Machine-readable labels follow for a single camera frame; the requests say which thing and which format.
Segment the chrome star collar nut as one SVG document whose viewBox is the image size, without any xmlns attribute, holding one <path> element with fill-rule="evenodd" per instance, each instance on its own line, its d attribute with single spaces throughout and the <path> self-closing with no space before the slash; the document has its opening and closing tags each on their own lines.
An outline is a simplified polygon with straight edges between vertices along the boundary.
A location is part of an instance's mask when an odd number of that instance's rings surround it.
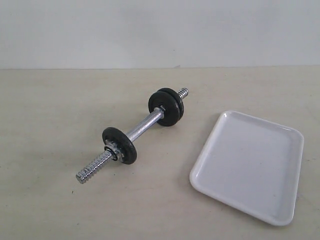
<svg viewBox="0 0 320 240">
<path fill-rule="evenodd" d="M 122 153 L 121 148 L 118 147 L 116 142 L 106 141 L 104 150 L 111 153 L 113 161 L 123 162 L 124 154 Z"/>
</svg>

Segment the white rectangular plastic tray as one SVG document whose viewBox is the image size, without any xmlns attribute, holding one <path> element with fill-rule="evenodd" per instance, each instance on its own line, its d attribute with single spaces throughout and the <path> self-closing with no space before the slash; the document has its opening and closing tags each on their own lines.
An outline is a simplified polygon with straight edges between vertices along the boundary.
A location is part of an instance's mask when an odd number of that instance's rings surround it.
<svg viewBox="0 0 320 240">
<path fill-rule="evenodd" d="M 209 134 L 189 181 L 200 193 L 273 226 L 294 217 L 304 137 L 234 110 Z"/>
</svg>

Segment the black weight plate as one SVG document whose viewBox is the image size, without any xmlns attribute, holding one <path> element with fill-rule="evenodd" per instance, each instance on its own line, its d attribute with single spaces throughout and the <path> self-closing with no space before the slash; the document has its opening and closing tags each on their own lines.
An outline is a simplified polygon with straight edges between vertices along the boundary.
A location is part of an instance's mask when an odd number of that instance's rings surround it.
<svg viewBox="0 0 320 240">
<path fill-rule="evenodd" d="M 185 111 L 183 99 L 188 96 L 189 90 L 186 87 L 183 87 L 178 91 L 175 91 L 175 90 L 168 88 L 168 87 L 163 87 L 163 88 L 160 88 L 158 90 L 158 92 L 167 93 L 175 99 L 175 101 L 177 102 L 177 105 L 179 107 L 179 111 L 180 111 L 180 114 L 179 114 L 179 120 L 180 120 L 183 117 L 184 111 Z"/>
<path fill-rule="evenodd" d="M 163 127 L 171 127 L 180 119 L 181 111 L 178 101 L 167 92 L 157 91 L 150 96 L 148 110 L 152 113 L 155 108 L 164 110 L 163 118 L 157 121 Z"/>
<path fill-rule="evenodd" d="M 113 142 L 120 149 L 123 157 L 121 162 L 126 165 L 133 164 L 137 159 L 137 151 L 132 141 L 125 133 L 115 127 L 107 127 L 102 132 L 102 140 L 106 145 L 107 142 Z"/>
</svg>

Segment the chrome threaded dumbbell bar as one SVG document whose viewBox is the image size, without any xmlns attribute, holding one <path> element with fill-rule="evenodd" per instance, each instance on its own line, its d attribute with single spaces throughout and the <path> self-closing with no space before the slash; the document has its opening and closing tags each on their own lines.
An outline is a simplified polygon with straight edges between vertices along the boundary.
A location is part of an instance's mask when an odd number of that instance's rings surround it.
<svg viewBox="0 0 320 240">
<path fill-rule="evenodd" d="M 155 108 L 153 112 L 149 113 L 140 123 L 133 127 L 129 132 L 124 133 L 132 141 L 132 143 L 138 139 L 143 133 L 145 133 L 154 124 L 158 124 L 157 121 L 164 117 L 164 110 L 161 108 Z M 91 161 L 87 166 L 81 169 L 76 175 L 76 179 L 80 184 L 86 183 L 97 172 L 99 172 L 108 162 L 112 160 L 112 154 L 105 150 Z"/>
</svg>

